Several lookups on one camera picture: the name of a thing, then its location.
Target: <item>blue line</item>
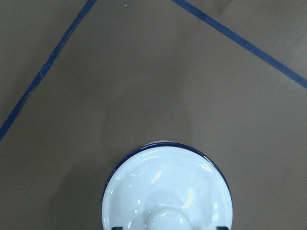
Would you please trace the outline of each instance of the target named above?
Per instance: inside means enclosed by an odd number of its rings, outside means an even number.
[[[3,139],[9,128],[12,126],[13,122],[15,121],[16,117],[20,113],[25,101],[28,99],[30,94],[33,92],[33,90],[40,84],[41,80],[44,78],[44,76],[48,73],[49,69],[53,65],[54,61],[59,56],[61,50],[63,49],[65,43],[73,33],[73,31],[76,29],[78,24],[82,21],[84,16],[90,11],[92,6],[95,4],[97,0],[88,0],[83,8],[78,13],[77,17],[73,20],[68,30],[65,32],[57,46],[52,51],[50,57],[48,58],[47,62],[42,66],[36,77],[33,79],[31,84],[29,85],[28,89],[24,92],[23,96],[20,98],[17,105],[14,107],[14,109],[11,111],[8,118],[5,120],[4,124],[0,128],[0,141]]]
[[[293,70],[285,66],[283,63],[279,62],[272,56],[268,55],[255,45],[253,45],[251,42],[247,41],[246,39],[242,38],[226,26],[220,24],[218,21],[210,17],[209,15],[205,14],[204,12],[200,11],[190,3],[186,2],[185,0],[172,0],[177,5],[181,6],[186,11],[190,12],[194,16],[198,17],[203,22],[207,23],[212,28],[216,29],[220,33],[224,34],[234,42],[236,42],[238,45],[242,46],[243,48],[247,49],[249,52],[253,53],[257,57],[264,60],[269,65],[273,66],[275,69],[286,75],[287,77],[294,80],[296,83],[300,84],[304,88],[307,89],[307,80],[303,78],[302,76],[295,73]]]

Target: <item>blue stripe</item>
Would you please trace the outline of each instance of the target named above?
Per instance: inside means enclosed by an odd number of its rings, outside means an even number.
[[[259,49],[255,45],[253,45],[251,42],[247,41],[246,39],[242,38],[226,26],[220,24],[218,21],[210,17],[209,15],[205,14],[204,12],[200,11],[190,3],[186,2],[185,0],[172,0],[177,5],[181,6],[186,11],[190,12],[194,16],[201,19],[203,22],[207,23],[212,28],[216,29],[220,33],[224,34],[234,42],[236,42],[238,45],[242,46],[249,52],[253,53],[257,57],[264,60],[269,65],[273,66],[275,69],[286,75],[287,77],[294,80],[296,83],[300,84],[304,88],[307,89],[307,80],[300,76],[299,74],[295,73],[293,70],[285,66],[283,63],[279,62],[272,56],[268,55],[263,50]]]
[[[89,12],[89,10],[92,8],[94,3],[97,0],[88,0],[86,4],[83,6],[81,11],[78,13],[77,17],[73,20],[68,30],[65,32],[64,36],[61,38],[60,42],[57,44],[57,46],[52,51],[50,57],[48,58],[47,62],[43,65],[43,67],[40,69],[36,77],[33,79],[31,84],[29,85],[28,89],[25,91],[23,96],[20,98],[17,105],[14,107],[14,109],[11,111],[8,118],[5,120],[4,124],[0,128],[0,141],[3,139],[9,128],[12,126],[13,122],[15,121],[16,117],[20,113],[25,101],[28,99],[30,94],[33,92],[33,90],[40,84],[41,80],[44,78],[44,76],[48,73],[49,69],[53,65],[54,61],[59,56],[62,48],[64,47],[65,43],[67,42],[68,38],[71,36],[72,32],[76,29],[78,24],[82,21],[84,16]]]

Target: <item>gray table surface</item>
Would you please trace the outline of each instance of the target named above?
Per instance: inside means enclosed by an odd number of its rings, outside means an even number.
[[[307,77],[306,1],[190,2]],[[0,3],[1,124],[84,3]],[[0,143],[0,228],[102,229],[112,168],[168,139],[221,168],[232,229],[304,230],[306,118],[306,89],[172,1],[100,0]]]

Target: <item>dark blue rim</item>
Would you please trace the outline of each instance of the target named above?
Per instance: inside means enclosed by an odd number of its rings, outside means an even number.
[[[148,144],[148,145],[144,145],[143,147],[140,147],[138,149],[136,149],[135,151],[131,152],[130,154],[128,154],[126,157],[124,157],[116,166],[115,168],[113,169],[113,171],[111,172],[111,174],[109,175],[107,181],[106,181],[106,184],[105,184],[105,188],[104,188],[104,191],[102,193],[102,198],[101,198],[101,212],[102,212],[102,201],[103,201],[103,198],[104,198],[104,194],[105,194],[105,191],[106,191],[106,187],[107,185],[109,184],[109,181],[111,180],[111,177],[114,175],[114,173],[116,172],[116,170],[126,161],[128,160],[130,157],[134,156],[135,154],[139,153],[139,152],[142,152],[144,150],[149,150],[149,149],[152,149],[152,148],[156,148],[156,147],[178,147],[178,148],[182,148],[182,149],[185,149],[185,150],[189,150],[191,152],[194,152],[198,155],[200,155],[201,157],[203,157],[204,159],[206,159],[218,172],[219,174],[222,176],[222,178],[224,179],[226,185],[227,185],[227,188],[228,188],[228,192],[230,194],[230,199],[231,199],[231,204],[233,206],[233,202],[232,202],[232,195],[231,195],[231,192],[230,192],[230,189],[229,189],[229,185],[227,183],[227,180],[226,178],[224,177],[222,171],[219,169],[219,167],[217,167],[217,165],[209,158],[207,157],[205,154],[203,154],[202,152],[198,151],[197,149],[195,148],[192,148],[188,145],[184,145],[184,144],[179,144],[179,143],[175,143],[175,142],[158,142],[158,143],[153,143],[153,144]]]

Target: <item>round white object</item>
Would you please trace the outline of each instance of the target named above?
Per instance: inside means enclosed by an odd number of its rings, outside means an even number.
[[[125,157],[110,175],[102,200],[104,230],[230,229],[232,210],[218,167],[196,149],[174,142],[148,144]]]

